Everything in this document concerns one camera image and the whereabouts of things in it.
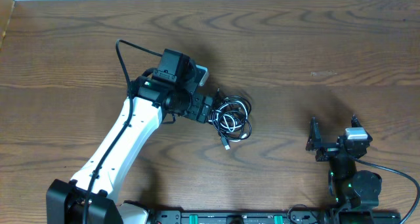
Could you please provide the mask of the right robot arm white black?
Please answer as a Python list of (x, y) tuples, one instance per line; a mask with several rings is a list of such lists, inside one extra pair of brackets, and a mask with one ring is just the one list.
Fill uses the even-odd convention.
[(329, 191), (336, 205), (323, 211), (320, 223), (373, 223), (372, 209), (379, 205), (382, 178), (368, 170), (357, 170), (356, 159), (367, 153), (371, 135), (356, 116), (351, 126), (335, 142), (324, 142), (315, 118), (310, 121), (307, 151), (316, 153), (317, 162), (329, 164)]

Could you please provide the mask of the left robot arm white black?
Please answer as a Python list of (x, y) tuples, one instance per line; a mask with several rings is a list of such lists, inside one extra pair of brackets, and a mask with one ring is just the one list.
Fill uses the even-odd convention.
[(119, 117), (89, 161), (70, 181), (52, 182), (48, 223), (149, 223), (146, 208), (116, 204), (126, 175), (167, 114), (203, 123), (213, 103), (197, 92), (207, 81), (207, 68), (170, 49), (160, 57), (158, 67), (130, 82)]

